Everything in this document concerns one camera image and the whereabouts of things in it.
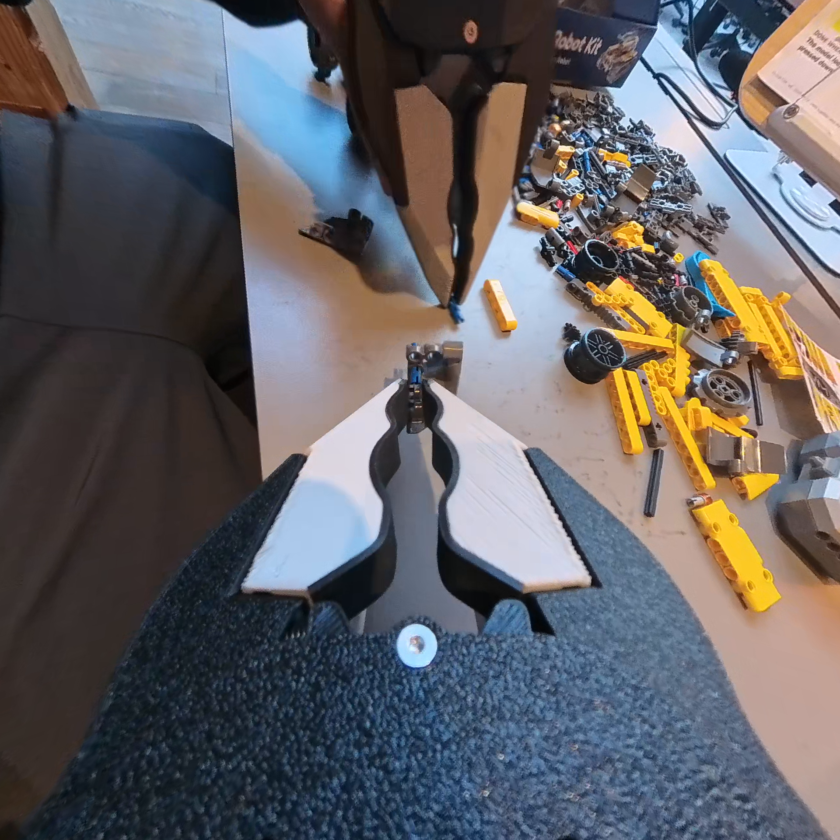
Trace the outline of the pile of toy brick pieces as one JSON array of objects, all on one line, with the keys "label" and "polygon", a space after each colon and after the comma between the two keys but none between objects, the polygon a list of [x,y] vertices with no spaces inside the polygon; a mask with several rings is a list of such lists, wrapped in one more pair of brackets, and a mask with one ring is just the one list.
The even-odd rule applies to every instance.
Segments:
[{"label": "pile of toy brick pieces", "polygon": [[[623,368],[603,381],[625,455],[650,454],[644,516],[658,511],[672,454],[695,494],[686,503],[742,606],[765,613],[781,599],[773,574],[736,514],[711,491],[732,485],[743,501],[786,471],[782,445],[761,438],[759,364],[783,381],[804,376],[781,317],[789,296],[744,287],[715,260],[729,229],[723,205],[692,204],[700,185],[683,155],[658,142],[604,92],[553,89],[513,187],[519,221],[541,230],[539,252],[568,296],[622,343]],[[572,272],[587,239],[615,249],[618,277],[597,286]],[[708,299],[683,269],[700,271],[733,318],[713,321]]]}]

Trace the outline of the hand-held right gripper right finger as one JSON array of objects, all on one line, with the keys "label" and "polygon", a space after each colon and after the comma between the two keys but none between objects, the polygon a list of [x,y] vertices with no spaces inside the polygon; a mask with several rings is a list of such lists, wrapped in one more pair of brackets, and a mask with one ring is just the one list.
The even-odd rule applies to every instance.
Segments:
[{"label": "hand-held right gripper right finger", "polygon": [[539,603],[591,587],[592,573],[528,447],[442,385],[424,385],[437,509],[437,570],[484,630],[553,636]]}]

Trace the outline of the dark blue cardboard box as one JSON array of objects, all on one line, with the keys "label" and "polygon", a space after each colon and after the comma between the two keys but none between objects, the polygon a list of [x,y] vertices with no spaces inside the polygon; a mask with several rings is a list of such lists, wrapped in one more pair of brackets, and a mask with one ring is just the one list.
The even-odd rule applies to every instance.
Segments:
[{"label": "dark blue cardboard box", "polygon": [[558,2],[553,80],[619,88],[657,31],[659,1]]}]

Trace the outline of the person's left hand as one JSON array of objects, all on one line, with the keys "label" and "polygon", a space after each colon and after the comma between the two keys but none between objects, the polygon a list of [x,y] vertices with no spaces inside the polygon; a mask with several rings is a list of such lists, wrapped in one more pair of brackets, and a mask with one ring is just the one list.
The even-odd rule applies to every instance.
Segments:
[{"label": "person's left hand", "polygon": [[300,1],[299,5],[304,17],[331,50],[336,54],[344,52],[347,42],[347,1]]}]

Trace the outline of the black toy wheel hub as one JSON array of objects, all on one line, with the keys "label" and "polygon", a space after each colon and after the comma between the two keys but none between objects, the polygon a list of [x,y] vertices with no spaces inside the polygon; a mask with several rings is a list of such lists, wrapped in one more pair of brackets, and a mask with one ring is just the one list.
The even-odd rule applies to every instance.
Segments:
[{"label": "black toy wheel hub", "polygon": [[621,260],[614,248],[596,238],[587,239],[574,256],[572,272],[597,286],[608,285],[618,277]]},{"label": "black toy wheel hub", "polygon": [[623,368],[627,353],[615,334],[606,328],[588,329],[563,354],[567,371],[586,385],[602,382],[610,373]]}]

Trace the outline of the instruction booklet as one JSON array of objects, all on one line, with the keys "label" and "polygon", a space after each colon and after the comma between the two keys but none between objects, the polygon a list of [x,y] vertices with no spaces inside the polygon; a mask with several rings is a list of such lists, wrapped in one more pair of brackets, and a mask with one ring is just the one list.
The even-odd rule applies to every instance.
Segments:
[{"label": "instruction booklet", "polygon": [[839,431],[839,360],[824,351],[781,308],[784,329],[803,370],[812,410],[824,433]]}]

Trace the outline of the grey toy panel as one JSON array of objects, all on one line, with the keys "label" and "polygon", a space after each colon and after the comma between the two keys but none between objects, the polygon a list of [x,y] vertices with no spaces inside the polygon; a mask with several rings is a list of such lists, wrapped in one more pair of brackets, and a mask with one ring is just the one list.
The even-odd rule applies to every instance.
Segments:
[{"label": "grey toy panel", "polygon": [[325,245],[345,259],[358,263],[374,229],[374,220],[356,207],[345,216],[330,216],[300,227],[299,235]]}]

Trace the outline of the light blue curved toy panel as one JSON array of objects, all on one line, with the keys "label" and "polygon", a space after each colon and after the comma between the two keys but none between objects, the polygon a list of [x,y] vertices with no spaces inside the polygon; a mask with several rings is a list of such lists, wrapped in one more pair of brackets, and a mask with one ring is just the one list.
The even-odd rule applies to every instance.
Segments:
[{"label": "light blue curved toy panel", "polygon": [[699,250],[685,258],[682,266],[689,283],[708,299],[713,321],[731,319],[734,317],[734,313],[720,304],[700,271],[700,262],[704,259],[708,259],[708,255]]}]

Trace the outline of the wooden post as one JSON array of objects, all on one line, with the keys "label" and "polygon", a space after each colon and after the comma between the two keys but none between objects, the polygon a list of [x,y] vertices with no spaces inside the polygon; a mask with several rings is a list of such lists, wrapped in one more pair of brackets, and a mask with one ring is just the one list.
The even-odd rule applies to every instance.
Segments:
[{"label": "wooden post", "polygon": [[41,119],[99,108],[50,1],[1,2],[1,107]]}]

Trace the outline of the grey toy battery box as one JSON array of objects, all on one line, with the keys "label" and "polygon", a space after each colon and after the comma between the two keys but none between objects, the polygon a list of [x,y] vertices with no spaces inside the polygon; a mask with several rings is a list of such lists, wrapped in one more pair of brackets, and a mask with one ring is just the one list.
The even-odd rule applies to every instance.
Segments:
[{"label": "grey toy battery box", "polygon": [[824,582],[839,582],[839,433],[793,442],[771,492],[776,531]]}]

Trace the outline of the yellow toy beam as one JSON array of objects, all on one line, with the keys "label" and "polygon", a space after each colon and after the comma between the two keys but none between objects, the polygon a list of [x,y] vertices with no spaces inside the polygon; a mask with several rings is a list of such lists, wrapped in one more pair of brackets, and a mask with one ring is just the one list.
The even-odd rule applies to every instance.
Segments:
[{"label": "yellow toy beam", "polygon": [[487,279],[483,291],[499,330],[503,333],[513,332],[518,327],[518,321],[501,282]]}]

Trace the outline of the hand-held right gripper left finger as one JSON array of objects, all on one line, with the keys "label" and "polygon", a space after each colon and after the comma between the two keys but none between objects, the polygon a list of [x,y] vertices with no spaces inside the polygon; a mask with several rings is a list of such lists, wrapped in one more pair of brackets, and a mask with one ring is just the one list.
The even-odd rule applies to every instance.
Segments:
[{"label": "hand-held right gripper left finger", "polygon": [[406,383],[394,381],[314,442],[261,537],[241,592],[333,602],[356,617],[393,581],[385,487],[400,465]]}]

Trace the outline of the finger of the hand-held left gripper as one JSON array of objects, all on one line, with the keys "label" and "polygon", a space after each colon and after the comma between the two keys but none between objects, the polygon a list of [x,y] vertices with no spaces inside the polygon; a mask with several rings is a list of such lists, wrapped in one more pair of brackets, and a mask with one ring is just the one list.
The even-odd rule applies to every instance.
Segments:
[{"label": "finger of the hand-held left gripper", "polygon": [[452,297],[454,234],[448,199],[454,180],[453,120],[425,86],[395,91],[407,203],[398,214],[426,281],[446,308]]},{"label": "finger of the hand-held left gripper", "polygon": [[469,103],[455,121],[453,304],[468,297],[510,198],[527,86],[504,81]]}]

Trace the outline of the small grey brick assembly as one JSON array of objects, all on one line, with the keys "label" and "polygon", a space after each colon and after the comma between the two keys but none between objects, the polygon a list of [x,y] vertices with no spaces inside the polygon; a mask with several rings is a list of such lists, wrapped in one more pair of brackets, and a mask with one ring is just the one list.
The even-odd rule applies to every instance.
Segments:
[{"label": "small grey brick assembly", "polygon": [[459,341],[406,346],[403,367],[395,367],[384,380],[385,386],[397,384],[393,414],[398,432],[419,434],[437,421],[443,403],[433,392],[433,385],[456,395],[463,356],[464,344]]}]

